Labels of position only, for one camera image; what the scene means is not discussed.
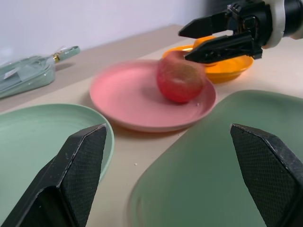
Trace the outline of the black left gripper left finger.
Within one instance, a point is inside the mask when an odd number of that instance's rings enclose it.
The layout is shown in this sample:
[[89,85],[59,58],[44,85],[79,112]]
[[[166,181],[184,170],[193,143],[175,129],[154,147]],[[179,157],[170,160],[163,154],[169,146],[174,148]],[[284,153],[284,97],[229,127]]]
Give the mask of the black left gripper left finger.
[[106,137],[106,124],[70,135],[1,227],[85,227],[99,184]]

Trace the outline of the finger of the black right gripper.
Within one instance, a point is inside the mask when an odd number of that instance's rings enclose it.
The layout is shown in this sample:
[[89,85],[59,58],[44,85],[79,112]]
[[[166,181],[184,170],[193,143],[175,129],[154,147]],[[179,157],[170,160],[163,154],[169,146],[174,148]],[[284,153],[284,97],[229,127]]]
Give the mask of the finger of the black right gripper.
[[239,56],[249,56],[253,59],[262,57],[262,48],[254,42],[249,31],[205,41],[184,57],[188,61],[209,64]]
[[187,38],[202,38],[228,30],[231,13],[223,11],[192,20],[179,30],[178,35]]

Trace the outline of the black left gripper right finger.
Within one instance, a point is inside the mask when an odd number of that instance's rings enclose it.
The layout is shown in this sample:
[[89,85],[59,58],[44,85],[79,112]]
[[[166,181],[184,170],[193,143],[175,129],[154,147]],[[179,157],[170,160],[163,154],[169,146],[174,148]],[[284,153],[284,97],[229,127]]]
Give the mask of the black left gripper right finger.
[[303,162],[263,130],[232,124],[241,174],[267,227],[303,227]]

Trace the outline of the red apple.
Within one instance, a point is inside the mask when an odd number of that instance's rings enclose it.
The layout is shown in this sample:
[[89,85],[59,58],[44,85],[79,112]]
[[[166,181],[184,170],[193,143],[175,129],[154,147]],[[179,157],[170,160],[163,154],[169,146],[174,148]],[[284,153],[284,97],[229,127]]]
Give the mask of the red apple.
[[156,81],[169,100],[187,103],[196,98],[206,84],[205,67],[185,59],[185,51],[171,51],[159,60]]

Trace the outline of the orange round plate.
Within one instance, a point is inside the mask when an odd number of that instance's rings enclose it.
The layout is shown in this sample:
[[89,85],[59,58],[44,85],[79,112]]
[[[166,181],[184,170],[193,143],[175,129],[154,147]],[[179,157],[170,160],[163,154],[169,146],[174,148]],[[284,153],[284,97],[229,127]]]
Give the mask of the orange round plate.
[[254,62],[249,56],[240,56],[213,64],[205,64],[206,75],[214,84],[226,83],[239,77]]

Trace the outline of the light green round plate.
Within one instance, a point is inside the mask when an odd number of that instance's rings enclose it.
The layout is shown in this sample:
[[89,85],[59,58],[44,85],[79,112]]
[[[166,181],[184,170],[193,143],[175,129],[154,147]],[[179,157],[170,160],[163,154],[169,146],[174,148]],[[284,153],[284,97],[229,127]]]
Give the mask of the light green round plate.
[[37,172],[81,129],[108,123],[81,105],[48,104],[0,114],[0,210],[11,209]]

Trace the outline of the dark green oblong plate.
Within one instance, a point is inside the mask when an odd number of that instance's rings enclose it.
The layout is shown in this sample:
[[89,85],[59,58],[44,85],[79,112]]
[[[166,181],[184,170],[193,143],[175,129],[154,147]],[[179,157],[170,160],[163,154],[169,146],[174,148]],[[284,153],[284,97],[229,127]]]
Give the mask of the dark green oblong plate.
[[233,123],[278,136],[303,161],[303,98],[235,92],[143,173],[125,227],[266,227],[241,175]]

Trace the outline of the pink round plate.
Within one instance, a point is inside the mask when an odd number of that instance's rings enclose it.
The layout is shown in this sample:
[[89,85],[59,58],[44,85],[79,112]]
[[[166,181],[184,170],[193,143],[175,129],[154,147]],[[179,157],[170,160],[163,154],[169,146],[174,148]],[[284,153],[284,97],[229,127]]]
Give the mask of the pink round plate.
[[181,130],[212,111],[217,93],[209,80],[198,97],[177,104],[158,90],[157,64],[157,60],[125,61],[98,73],[89,89],[93,105],[117,124],[143,132]]

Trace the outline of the green item in plastic bag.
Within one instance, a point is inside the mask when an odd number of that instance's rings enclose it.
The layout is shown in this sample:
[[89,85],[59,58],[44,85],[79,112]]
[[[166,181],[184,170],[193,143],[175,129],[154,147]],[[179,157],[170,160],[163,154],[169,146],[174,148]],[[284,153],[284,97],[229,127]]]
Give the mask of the green item in plastic bag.
[[0,99],[47,86],[54,80],[53,56],[32,56],[0,65]]

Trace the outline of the orange fruit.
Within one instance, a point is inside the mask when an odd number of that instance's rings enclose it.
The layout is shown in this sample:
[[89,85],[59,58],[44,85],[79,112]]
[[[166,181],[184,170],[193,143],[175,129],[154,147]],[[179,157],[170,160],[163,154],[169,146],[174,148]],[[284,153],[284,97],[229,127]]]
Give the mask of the orange fruit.
[[202,38],[198,38],[194,41],[194,44],[193,44],[193,49],[195,49],[196,47],[198,47],[200,44],[206,42],[206,41],[209,41],[209,40],[212,40],[212,39],[215,39],[216,36],[206,36],[206,37],[202,37]]

